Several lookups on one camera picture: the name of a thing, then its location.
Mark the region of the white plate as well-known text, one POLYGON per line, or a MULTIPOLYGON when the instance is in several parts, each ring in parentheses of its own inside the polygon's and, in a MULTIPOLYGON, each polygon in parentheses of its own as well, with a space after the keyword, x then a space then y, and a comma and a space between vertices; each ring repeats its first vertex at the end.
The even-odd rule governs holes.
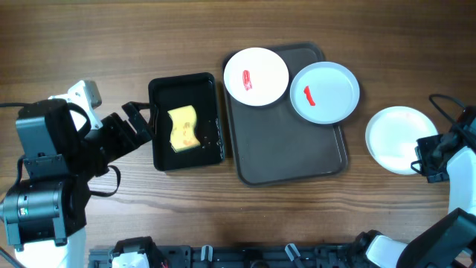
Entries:
POLYGON ((413 175, 417 140, 437 134, 437 128, 422 112, 407 106, 392 106, 377 112, 369 121, 365 141, 370 155, 384 169, 413 175))
POLYGON ((289 70, 284 60, 267 48, 238 51, 225 64, 223 76, 228 93, 248 106, 274 103, 289 84, 289 70))

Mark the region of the yellow green sponge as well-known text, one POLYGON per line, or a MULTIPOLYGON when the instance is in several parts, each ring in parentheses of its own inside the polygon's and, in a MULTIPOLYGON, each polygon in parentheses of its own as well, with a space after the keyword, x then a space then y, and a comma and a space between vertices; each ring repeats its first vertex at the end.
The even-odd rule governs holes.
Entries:
POLYGON ((168 112, 172 120, 170 133, 171 147, 176 153, 198 147, 196 137, 197 114, 192 105, 171 109, 168 112))

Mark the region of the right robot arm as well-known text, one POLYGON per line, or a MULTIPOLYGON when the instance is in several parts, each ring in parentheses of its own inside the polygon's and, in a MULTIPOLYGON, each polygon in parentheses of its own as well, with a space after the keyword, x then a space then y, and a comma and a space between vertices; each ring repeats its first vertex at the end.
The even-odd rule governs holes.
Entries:
POLYGON ((429 182, 450 183, 448 214, 410 243, 382 233, 362 232, 348 259, 374 267, 462 267, 456 257, 471 255, 475 266, 475 107, 467 106, 446 134, 417 140, 417 173, 429 182))

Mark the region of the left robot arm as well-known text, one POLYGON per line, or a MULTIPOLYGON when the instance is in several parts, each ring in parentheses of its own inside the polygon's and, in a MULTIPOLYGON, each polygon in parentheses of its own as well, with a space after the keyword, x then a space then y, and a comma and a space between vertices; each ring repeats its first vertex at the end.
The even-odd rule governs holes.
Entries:
POLYGON ((1 256, 14 267, 82 267, 86 249, 86 206, 93 191, 89 181, 113 171, 112 162, 151 141, 153 122, 141 110, 148 103, 130 101, 99 119, 102 104, 97 85, 81 80, 65 94, 35 103, 16 103, 16 131, 24 153, 17 177, 1 201, 7 244, 1 256))

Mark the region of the light grey plate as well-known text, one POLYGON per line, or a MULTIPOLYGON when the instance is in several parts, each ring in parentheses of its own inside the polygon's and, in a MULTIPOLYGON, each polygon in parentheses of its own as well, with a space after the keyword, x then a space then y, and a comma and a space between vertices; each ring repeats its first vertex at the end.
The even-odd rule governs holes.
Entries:
POLYGON ((292 106, 302 118, 315 124, 335 124, 357 107, 360 86, 348 68, 324 61, 299 71, 289 95, 292 106))

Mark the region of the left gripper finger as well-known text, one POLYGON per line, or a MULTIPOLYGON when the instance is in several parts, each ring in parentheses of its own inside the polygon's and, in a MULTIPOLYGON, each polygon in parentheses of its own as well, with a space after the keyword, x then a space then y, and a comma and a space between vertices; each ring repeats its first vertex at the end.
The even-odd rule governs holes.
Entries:
POLYGON ((156 109, 155 105, 151 105, 150 103, 139 103, 139 109, 140 110, 143 110, 143 109, 148 109, 149 110, 150 116, 149 116, 149 120, 148 120, 148 126, 153 132, 155 132, 155 130, 156 130, 156 119, 157 119, 157 116, 158 116, 158 112, 157 112, 157 109, 156 109))
POLYGON ((123 111, 128 116, 130 124, 136 131, 135 137, 139 141, 151 141, 154 137, 151 124, 146 122, 141 110, 150 109, 149 103, 139 103, 130 101, 122 106, 123 111))

